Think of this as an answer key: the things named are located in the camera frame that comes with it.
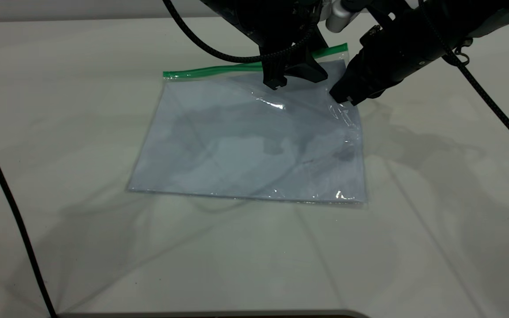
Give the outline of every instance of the white tabletop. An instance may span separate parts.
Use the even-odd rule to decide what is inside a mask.
[[[220,18],[186,21],[257,53]],[[374,24],[325,39],[353,56]],[[509,26],[466,52],[509,115]],[[362,207],[127,193],[162,71],[222,63],[171,19],[0,23],[0,164],[58,312],[509,317],[509,133],[444,61],[359,105]],[[43,306],[0,191],[0,317]]]

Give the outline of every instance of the plastic bag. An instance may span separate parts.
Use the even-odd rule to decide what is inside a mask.
[[[329,88],[347,46],[317,53],[320,83],[262,84],[260,63],[165,72],[129,190],[301,202],[366,202],[359,113]]]

